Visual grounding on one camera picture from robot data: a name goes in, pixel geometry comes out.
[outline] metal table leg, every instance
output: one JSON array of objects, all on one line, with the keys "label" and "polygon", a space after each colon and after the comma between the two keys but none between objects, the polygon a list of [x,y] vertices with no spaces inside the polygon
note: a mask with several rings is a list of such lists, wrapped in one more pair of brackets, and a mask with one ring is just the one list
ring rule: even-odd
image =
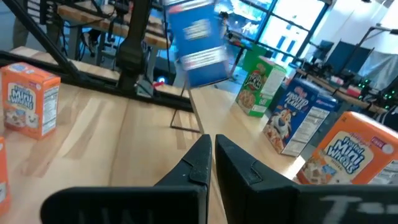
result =
[{"label": "metal table leg", "polygon": [[235,62],[234,62],[234,64],[232,65],[231,71],[229,72],[229,75],[230,75],[231,77],[233,76],[233,74],[234,74],[234,72],[235,72],[235,68],[236,68],[236,66],[237,66],[237,64],[238,64],[238,62],[239,62],[239,60],[240,60],[241,57],[242,57],[243,51],[244,51],[244,48],[241,47],[241,50],[239,50],[238,55],[236,56]]},{"label": "metal table leg", "polygon": [[[182,96],[184,94],[184,91],[185,91],[185,85],[182,88],[180,96]],[[180,126],[174,125],[173,122],[174,122],[174,118],[175,118],[176,114],[177,114],[177,110],[174,111],[172,121],[170,122],[170,128],[174,128],[174,129],[182,130],[182,131],[190,131],[190,132],[193,132],[193,133],[200,133],[199,130],[196,130],[196,129],[193,129],[193,128],[184,128],[184,127],[180,127]]]},{"label": "metal table leg", "polygon": [[148,93],[152,95],[154,92],[152,83],[154,82],[154,69],[156,64],[157,52],[159,49],[156,46],[151,46],[151,48],[152,49],[149,55],[147,73],[144,74],[146,75],[146,77],[141,77],[138,81],[140,85],[137,88],[137,94],[141,96],[148,96]]},{"label": "metal table leg", "polygon": [[101,32],[101,36],[99,38],[99,44],[97,47],[97,54],[96,54],[96,60],[95,60],[95,65],[100,66],[102,62],[102,51],[104,50],[104,45],[105,45],[105,32]]},{"label": "metal table leg", "polygon": [[72,60],[78,60],[78,51],[80,46],[80,34],[81,34],[81,27],[73,27],[70,28],[69,34],[69,48],[68,48],[68,57]]}]

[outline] kellogg's logo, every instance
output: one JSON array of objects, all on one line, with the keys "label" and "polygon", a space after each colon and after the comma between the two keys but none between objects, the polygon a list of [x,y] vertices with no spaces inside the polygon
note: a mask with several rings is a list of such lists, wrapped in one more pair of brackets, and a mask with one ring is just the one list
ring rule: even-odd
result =
[{"label": "kellogg's logo", "polygon": [[22,72],[26,69],[26,66],[17,63],[17,64],[10,65],[10,67],[8,67],[8,69],[13,72]]},{"label": "kellogg's logo", "polygon": [[348,174],[353,174],[365,160],[364,151],[365,149],[352,141],[350,137],[345,137],[329,146],[326,154],[338,161]]},{"label": "kellogg's logo", "polygon": [[322,101],[322,100],[317,100],[317,103],[318,103],[319,105],[328,106],[328,107],[330,107],[330,108],[334,108],[334,107],[335,107],[334,105],[331,105],[330,103],[324,102],[324,101]]},{"label": "kellogg's logo", "polygon": [[34,107],[33,96],[30,94],[30,90],[23,86],[14,85],[9,95],[9,101],[10,103],[25,106],[30,110]]},{"label": "kellogg's logo", "polygon": [[259,90],[262,85],[262,77],[260,74],[259,70],[253,71],[244,83],[244,86],[248,86],[252,91]]},{"label": "kellogg's logo", "polygon": [[302,110],[304,106],[308,105],[308,100],[305,97],[307,97],[307,93],[304,92],[303,88],[298,86],[294,89],[294,92],[290,91],[286,94],[285,103],[298,110]]}]

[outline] window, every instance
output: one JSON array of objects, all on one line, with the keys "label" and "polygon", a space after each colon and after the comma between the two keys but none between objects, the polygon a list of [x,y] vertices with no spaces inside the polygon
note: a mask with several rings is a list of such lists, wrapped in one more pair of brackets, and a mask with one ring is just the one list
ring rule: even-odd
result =
[{"label": "window", "polygon": [[241,0],[241,1],[247,1],[250,4],[260,6],[264,9],[269,9],[272,4],[272,0]]},{"label": "window", "polygon": [[[308,31],[271,16],[266,30],[260,38],[260,43],[295,55],[307,35]],[[272,58],[275,59],[276,63],[285,63],[287,61],[287,56],[285,57],[282,53],[275,52]]]},{"label": "window", "polygon": [[262,32],[259,42],[284,53],[274,52],[272,59],[287,66],[292,61],[289,55],[302,52],[302,46],[325,3],[318,0],[278,0],[275,9]]},{"label": "window", "polygon": [[245,0],[245,2],[240,0],[220,0],[215,6],[215,12],[227,12],[230,30],[243,34],[250,39],[255,39],[267,14],[251,6],[251,4],[254,5],[255,2],[258,2],[261,6],[269,7],[269,1]]},{"label": "window", "polygon": [[324,5],[318,0],[279,0],[273,13],[310,30]]}]

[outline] wooden tabletop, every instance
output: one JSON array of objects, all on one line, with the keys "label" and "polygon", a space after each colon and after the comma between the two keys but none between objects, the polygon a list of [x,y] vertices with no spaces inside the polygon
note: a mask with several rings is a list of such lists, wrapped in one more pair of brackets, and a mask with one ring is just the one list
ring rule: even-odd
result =
[{"label": "wooden tabletop", "polygon": [[[25,47],[15,50],[31,55]],[[32,57],[44,54],[33,54]],[[80,70],[110,72],[84,63]],[[171,86],[162,91],[180,93]],[[151,186],[169,172],[199,135],[169,128],[173,110],[114,95],[61,84],[57,130],[36,141],[4,128],[11,210],[1,224],[39,224],[42,202],[73,186]],[[198,128],[192,113],[176,122]],[[211,183],[209,223],[226,223],[221,200]]]},{"label": "wooden tabletop", "polygon": [[[12,53],[14,53],[16,55],[21,55],[21,56],[41,60],[43,62],[53,63],[56,65],[58,64],[52,58],[52,56],[50,54],[41,52],[38,50],[34,50],[34,49],[29,49],[27,47],[18,47],[16,49],[12,50]],[[110,78],[110,79],[114,79],[114,80],[119,80],[120,73],[118,73],[118,72],[108,70],[105,68],[101,68],[99,66],[90,65],[90,64],[87,64],[84,62],[78,62],[78,61],[70,60],[70,59],[69,59],[69,61],[71,61],[76,66],[76,68],[78,68],[82,72],[89,72],[89,73],[92,73],[97,76]]]},{"label": "wooden tabletop", "polygon": [[[307,72],[304,72],[301,69],[296,69],[297,72],[301,73],[302,75],[307,75],[307,79],[316,83],[317,85],[320,85],[322,88],[330,91],[330,92],[334,92],[336,90],[335,87],[329,85],[328,81],[318,78],[318,77],[314,77],[310,74],[308,74]],[[347,101],[348,103],[351,103],[353,105],[359,106],[360,108],[366,109],[369,106],[369,103],[367,102],[363,102],[355,97],[349,96],[346,94],[346,89],[344,88],[339,88],[339,91],[337,91],[335,93],[335,96],[337,96],[338,98],[341,98],[342,100]],[[373,113],[385,113],[387,112],[387,110],[385,110],[384,108],[381,108],[379,106],[375,106],[372,105],[369,109],[369,111],[372,111]]]},{"label": "wooden tabletop", "polygon": [[[91,10],[96,10],[94,5],[92,5],[91,1],[84,1],[84,2],[78,2],[76,5],[85,7],[87,9]],[[114,6],[112,5],[105,5],[101,6],[101,9],[103,10],[104,14],[111,14],[114,12]],[[72,22],[77,22],[78,24],[87,24],[90,23],[87,26],[90,26],[94,29],[101,30],[103,32],[107,32],[109,30],[109,25],[111,21],[109,19],[102,19],[98,16],[94,16],[92,14],[86,13],[79,11],[78,9],[74,9],[69,6],[59,6],[58,7],[58,14],[65,19],[66,21],[72,21]],[[131,14],[127,14],[124,16],[124,21],[130,22]],[[147,30],[151,30],[152,32],[158,33],[160,35],[164,35],[164,28],[162,25],[162,21],[159,18],[156,18],[154,16],[149,16],[148,20],[148,25],[147,25]],[[121,24],[115,24],[113,27],[113,34],[114,35],[119,35],[121,37],[127,37],[127,34],[129,32],[129,26],[127,25],[121,25]],[[144,37],[145,42],[147,44],[155,45],[161,49],[166,49],[167,48],[167,41],[165,37],[159,37],[158,35],[154,35],[151,33],[146,32],[145,37]]]},{"label": "wooden tabletop", "polygon": [[203,134],[210,134],[212,139],[215,139],[216,134],[224,134],[256,159],[289,179],[293,179],[304,165],[302,157],[283,156],[275,151],[262,133],[268,117],[259,119],[248,116],[234,102],[235,94],[212,86],[190,90],[189,93]]}]

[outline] cereal image on box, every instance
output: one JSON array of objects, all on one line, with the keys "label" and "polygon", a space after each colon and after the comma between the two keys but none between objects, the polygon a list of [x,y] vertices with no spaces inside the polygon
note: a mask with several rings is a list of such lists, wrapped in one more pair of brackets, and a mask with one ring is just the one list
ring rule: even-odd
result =
[{"label": "cereal image on box", "polygon": [[25,126],[25,111],[8,109],[4,110],[5,122],[15,127],[21,128]]},{"label": "cereal image on box", "polygon": [[253,62],[253,68],[249,71],[236,102],[248,115],[262,117],[285,78],[285,73],[281,66],[259,56]]},{"label": "cereal image on box", "polygon": [[1,70],[4,125],[35,139],[55,130],[60,78],[26,63]]},{"label": "cereal image on box", "polygon": [[319,87],[293,79],[262,132],[278,153],[299,156],[336,104]]},{"label": "cereal image on box", "polygon": [[398,134],[365,115],[345,112],[297,174],[302,184],[392,184]]},{"label": "cereal image on box", "polygon": [[264,128],[264,132],[279,153],[286,146],[284,142],[292,132],[293,116],[295,116],[295,112],[285,108],[280,113],[274,113]]}]

